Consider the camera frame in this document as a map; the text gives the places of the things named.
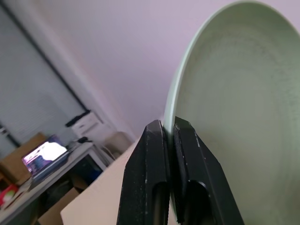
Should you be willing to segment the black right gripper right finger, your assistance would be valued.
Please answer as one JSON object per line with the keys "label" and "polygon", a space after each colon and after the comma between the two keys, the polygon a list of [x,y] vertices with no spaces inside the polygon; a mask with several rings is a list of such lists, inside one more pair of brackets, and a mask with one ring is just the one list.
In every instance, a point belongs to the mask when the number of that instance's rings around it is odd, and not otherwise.
{"label": "black right gripper right finger", "polygon": [[180,225],[245,225],[223,169],[191,123],[177,117],[169,148]]}

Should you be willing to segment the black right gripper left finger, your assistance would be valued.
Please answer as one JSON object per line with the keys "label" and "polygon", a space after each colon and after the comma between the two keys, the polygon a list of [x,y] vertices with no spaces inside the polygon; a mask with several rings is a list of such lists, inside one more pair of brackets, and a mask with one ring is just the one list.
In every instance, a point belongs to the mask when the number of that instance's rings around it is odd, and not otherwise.
{"label": "black right gripper left finger", "polygon": [[145,127],[126,163],[116,225],[167,225],[169,177],[165,134],[155,120]]}

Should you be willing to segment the green plate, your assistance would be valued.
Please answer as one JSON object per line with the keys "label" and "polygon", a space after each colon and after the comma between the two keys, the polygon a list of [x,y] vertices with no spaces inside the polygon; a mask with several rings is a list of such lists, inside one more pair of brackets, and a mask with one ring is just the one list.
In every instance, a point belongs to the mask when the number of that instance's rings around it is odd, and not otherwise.
{"label": "green plate", "polygon": [[164,128],[191,123],[222,166],[245,225],[300,225],[300,33],[274,8],[231,3],[191,40]]}

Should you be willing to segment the white printer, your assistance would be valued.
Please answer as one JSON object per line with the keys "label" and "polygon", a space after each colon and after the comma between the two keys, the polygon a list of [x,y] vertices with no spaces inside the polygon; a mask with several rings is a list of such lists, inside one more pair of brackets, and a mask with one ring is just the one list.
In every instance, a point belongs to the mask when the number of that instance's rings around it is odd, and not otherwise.
{"label": "white printer", "polygon": [[65,126],[70,128],[78,138],[87,137],[92,141],[101,141],[112,132],[111,127],[92,111],[75,116]]}

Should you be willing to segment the white desk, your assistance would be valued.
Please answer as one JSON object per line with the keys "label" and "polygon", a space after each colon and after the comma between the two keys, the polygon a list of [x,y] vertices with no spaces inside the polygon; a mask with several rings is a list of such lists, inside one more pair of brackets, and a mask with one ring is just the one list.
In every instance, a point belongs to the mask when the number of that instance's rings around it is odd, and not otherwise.
{"label": "white desk", "polygon": [[100,159],[98,151],[92,143],[88,142],[81,144],[72,151],[68,161],[64,165],[50,174],[35,188],[29,190],[30,183],[28,181],[24,183],[21,186],[21,190],[17,192],[16,197],[5,204],[5,209],[0,210],[0,225],[6,225],[14,219],[15,216],[36,200],[45,190],[47,190],[87,155],[89,155],[103,171],[107,168],[104,162]]}

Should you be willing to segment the brown cardboard box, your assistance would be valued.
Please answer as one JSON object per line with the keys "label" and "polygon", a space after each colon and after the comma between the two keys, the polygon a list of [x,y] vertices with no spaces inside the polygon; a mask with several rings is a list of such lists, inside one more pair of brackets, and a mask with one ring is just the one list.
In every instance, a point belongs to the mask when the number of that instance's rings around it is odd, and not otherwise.
{"label": "brown cardboard box", "polygon": [[78,195],[79,192],[75,188],[69,190],[57,203],[55,203],[38,219],[38,223],[40,225],[63,225],[60,213]]}
{"label": "brown cardboard box", "polygon": [[44,134],[37,133],[26,143],[22,144],[19,148],[0,160],[0,172],[2,172],[13,184],[20,186],[25,183],[31,177],[31,174],[23,164],[22,158],[45,140],[46,136]]}

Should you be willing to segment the open laptop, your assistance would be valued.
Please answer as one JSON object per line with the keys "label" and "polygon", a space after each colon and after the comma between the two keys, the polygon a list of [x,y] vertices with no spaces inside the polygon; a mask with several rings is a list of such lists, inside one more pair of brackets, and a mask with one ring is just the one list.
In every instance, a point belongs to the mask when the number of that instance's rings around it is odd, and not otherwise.
{"label": "open laptop", "polygon": [[37,181],[45,178],[55,168],[64,164],[70,152],[63,146],[60,139],[52,135],[42,144],[22,156],[22,163],[31,174],[32,180]]}

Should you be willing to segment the red and green box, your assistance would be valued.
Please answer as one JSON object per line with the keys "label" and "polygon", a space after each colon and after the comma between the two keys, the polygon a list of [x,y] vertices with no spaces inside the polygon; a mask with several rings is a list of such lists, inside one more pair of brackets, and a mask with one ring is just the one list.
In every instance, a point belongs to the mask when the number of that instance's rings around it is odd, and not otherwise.
{"label": "red and green box", "polygon": [[0,205],[3,205],[5,202],[7,202],[11,198],[13,198],[15,196],[15,194],[18,192],[18,190],[19,190],[19,187],[12,184],[12,185],[9,185],[3,191],[0,191]]}

